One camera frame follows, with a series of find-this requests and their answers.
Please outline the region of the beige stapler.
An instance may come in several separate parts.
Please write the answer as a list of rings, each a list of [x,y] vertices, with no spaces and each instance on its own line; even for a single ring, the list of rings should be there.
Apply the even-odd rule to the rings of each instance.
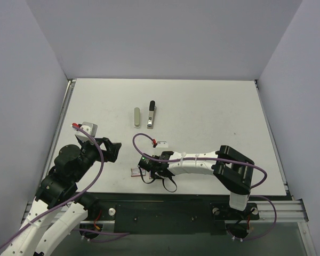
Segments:
[[[140,127],[140,108],[135,107],[134,109],[134,127],[139,128]]]

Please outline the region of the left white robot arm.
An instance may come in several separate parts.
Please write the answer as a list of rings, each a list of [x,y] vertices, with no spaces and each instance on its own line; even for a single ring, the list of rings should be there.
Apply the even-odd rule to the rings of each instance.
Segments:
[[[122,146],[108,138],[90,137],[66,145],[42,180],[28,216],[2,255],[50,255],[82,220],[98,216],[99,200],[77,183],[95,162],[115,162]]]

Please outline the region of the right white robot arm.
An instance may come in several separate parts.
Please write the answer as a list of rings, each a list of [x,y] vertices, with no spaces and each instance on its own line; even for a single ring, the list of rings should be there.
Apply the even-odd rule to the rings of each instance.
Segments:
[[[174,176],[181,174],[216,177],[230,191],[227,210],[233,218],[240,218],[247,211],[253,165],[253,160],[226,145],[202,154],[163,151],[159,156],[142,156],[138,162],[138,168],[149,172],[155,179],[173,180]]]

